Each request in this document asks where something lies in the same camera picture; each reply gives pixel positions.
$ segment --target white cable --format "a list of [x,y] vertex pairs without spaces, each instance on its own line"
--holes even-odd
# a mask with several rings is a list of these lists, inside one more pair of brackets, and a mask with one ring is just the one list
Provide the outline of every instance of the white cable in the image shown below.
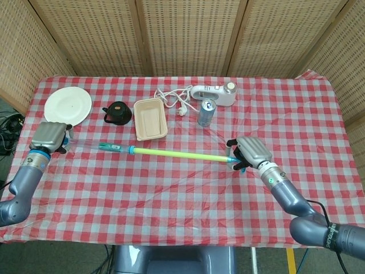
[[1,139],[2,139],[2,146],[4,147],[4,150],[8,150],[8,151],[13,150],[13,148],[9,149],[9,148],[5,147],[4,137],[2,136],[2,134],[0,134],[0,136],[1,136]]
[[[168,92],[162,92],[159,88],[157,88],[153,97],[160,98],[164,102],[164,105],[167,108],[172,108],[177,104],[177,102],[180,102],[181,107],[179,108],[178,114],[180,116],[184,116],[188,110],[186,106],[189,106],[195,112],[199,112],[196,108],[194,108],[191,104],[188,103],[190,102],[190,90],[192,89],[192,87],[193,86],[187,86],[186,88],[178,88],[176,90]],[[173,102],[172,104],[168,104],[167,96],[176,97],[176,101]]]

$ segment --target soda can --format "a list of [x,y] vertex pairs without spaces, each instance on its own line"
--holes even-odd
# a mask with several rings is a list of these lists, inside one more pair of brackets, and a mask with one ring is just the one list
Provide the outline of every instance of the soda can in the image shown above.
[[204,99],[201,102],[201,108],[199,111],[198,124],[202,127],[210,125],[214,112],[216,110],[216,103],[213,99]]

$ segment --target light saber toy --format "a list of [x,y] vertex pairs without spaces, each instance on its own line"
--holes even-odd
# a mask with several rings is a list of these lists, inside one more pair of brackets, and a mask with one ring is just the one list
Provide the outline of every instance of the light saber toy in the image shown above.
[[178,158],[196,159],[196,160],[207,160],[207,161],[224,162],[224,163],[239,162],[239,160],[231,156],[198,154],[198,153],[181,152],[181,151],[153,150],[150,148],[140,148],[135,146],[127,146],[123,144],[98,142],[94,140],[70,139],[68,142],[70,144],[74,144],[79,147],[88,147],[97,150],[119,152],[119,153],[128,153],[130,155],[147,154],[147,155],[178,157]]

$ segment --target floor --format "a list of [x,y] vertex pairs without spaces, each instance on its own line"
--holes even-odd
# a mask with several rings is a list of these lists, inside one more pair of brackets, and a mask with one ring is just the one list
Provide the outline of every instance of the floor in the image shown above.
[[[12,110],[0,100],[0,111]],[[5,181],[12,156],[0,162],[0,180]],[[305,249],[295,249],[296,266]],[[365,261],[343,255],[349,273],[363,273]],[[0,245],[1,274],[81,274],[91,273],[106,258],[103,245],[56,241],[30,241]],[[286,250],[283,248],[257,248],[258,273],[288,273]],[[250,248],[236,248],[237,274],[250,274]],[[301,273],[343,273],[336,254],[326,249],[310,249]]]

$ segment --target takeout container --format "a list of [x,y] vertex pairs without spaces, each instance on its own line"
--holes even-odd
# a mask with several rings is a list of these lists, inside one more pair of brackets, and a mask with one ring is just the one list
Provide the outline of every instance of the takeout container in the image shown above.
[[133,106],[138,141],[162,138],[167,134],[164,104],[159,98],[137,101]]

